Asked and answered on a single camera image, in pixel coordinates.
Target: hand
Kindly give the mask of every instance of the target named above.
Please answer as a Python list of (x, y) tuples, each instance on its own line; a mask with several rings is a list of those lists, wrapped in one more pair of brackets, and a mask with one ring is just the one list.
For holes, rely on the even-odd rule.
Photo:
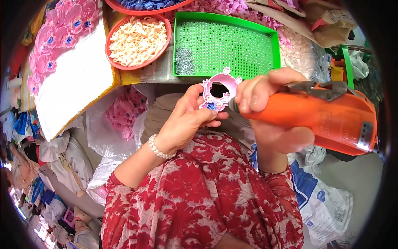
[[(281, 91), (288, 91), (282, 84), (307, 80), (299, 72), (290, 68), (281, 68), (268, 72), (267, 76), (258, 75), (238, 85), (235, 102), (240, 104), (241, 113), (260, 112), (267, 105), (268, 98)], [(315, 136), (307, 127), (286, 129), (258, 120), (250, 120), (257, 144), (275, 152), (287, 154), (301, 151), (313, 144)]]
[(190, 86), (184, 96), (177, 101), (176, 107), (167, 119), (155, 138), (157, 148), (166, 154), (174, 154), (184, 148), (201, 127), (218, 127), (221, 122), (218, 119), (227, 119), (228, 113), (219, 112), (207, 108), (199, 109), (204, 102), (199, 94), (203, 92), (203, 86), (196, 84)]

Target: purple plastic stool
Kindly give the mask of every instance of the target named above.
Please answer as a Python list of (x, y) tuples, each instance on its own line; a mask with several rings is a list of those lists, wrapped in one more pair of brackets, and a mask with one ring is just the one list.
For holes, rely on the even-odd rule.
[(74, 213), (70, 210), (70, 207), (66, 210), (66, 213), (63, 217), (63, 221), (68, 224), (72, 229), (74, 229)]

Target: red and white patterned fabric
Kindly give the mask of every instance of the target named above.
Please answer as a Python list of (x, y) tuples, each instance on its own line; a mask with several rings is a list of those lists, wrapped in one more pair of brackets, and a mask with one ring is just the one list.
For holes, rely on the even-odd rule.
[(302, 219), (291, 178), (289, 168), (257, 173), (236, 140), (200, 130), (137, 189), (112, 173), (102, 246), (212, 248), (229, 232), (254, 248), (301, 248)]

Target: orange rotary tool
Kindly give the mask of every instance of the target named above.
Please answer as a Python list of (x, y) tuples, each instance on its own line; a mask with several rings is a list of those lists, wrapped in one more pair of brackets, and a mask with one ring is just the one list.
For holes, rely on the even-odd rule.
[[(343, 81), (317, 83), (292, 82), (291, 92), (279, 92), (268, 99), (262, 112), (242, 114), (286, 128), (308, 127), (315, 134), (315, 145), (348, 155), (373, 150), (377, 142), (376, 110), (361, 92)], [(229, 108), (239, 112), (234, 98)]]

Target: red plastic basket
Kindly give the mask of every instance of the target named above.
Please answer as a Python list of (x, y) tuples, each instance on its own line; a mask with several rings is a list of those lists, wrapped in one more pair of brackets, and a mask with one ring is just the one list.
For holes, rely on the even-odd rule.
[(158, 9), (158, 10), (129, 10), (122, 6), (120, 3), (116, 2), (115, 0), (105, 0), (105, 2), (114, 10), (123, 13), (123, 14), (128, 14), (128, 15), (133, 15), (133, 16), (148, 16), (148, 15), (154, 15), (154, 14), (161, 14), (161, 13), (166, 13), (172, 10), (176, 10), (180, 7), (183, 7), (187, 4), (192, 3), (195, 0), (185, 0), (184, 2), (181, 2), (179, 4), (175, 4), (173, 6), (163, 8), (163, 9)]
[(166, 19), (164, 16), (157, 15), (157, 14), (148, 15), (148, 16), (156, 18), (157, 20), (162, 20), (164, 22), (164, 24), (165, 24), (166, 32), (167, 32), (167, 41), (166, 41), (166, 44), (163, 47), (163, 49), (157, 55), (155, 55), (155, 57), (153, 57), (152, 59), (142, 63), (141, 65), (125, 67), (125, 66), (122, 66), (122, 65), (114, 62), (113, 59), (109, 57), (111, 55), (111, 51), (109, 50), (109, 46), (111, 44), (110, 38), (112, 37), (112, 35), (113, 35), (113, 33), (115, 31), (120, 29), (120, 26), (123, 26), (123, 25), (125, 25), (126, 23), (128, 23), (130, 21), (130, 18), (132, 16), (126, 16), (125, 18), (120, 20), (117, 24), (115, 24), (115, 26), (109, 32), (108, 37), (106, 37), (105, 54), (106, 54), (106, 57), (107, 57), (109, 63), (111, 63), (112, 66), (114, 66), (117, 69), (121, 69), (121, 70), (136, 70), (136, 69), (140, 69), (140, 68), (145, 67), (145, 66), (151, 64), (152, 62), (154, 62), (157, 58), (159, 58), (166, 51), (167, 46), (169, 45), (170, 40), (172, 39), (172, 26), (171, 26), (169, 20)]

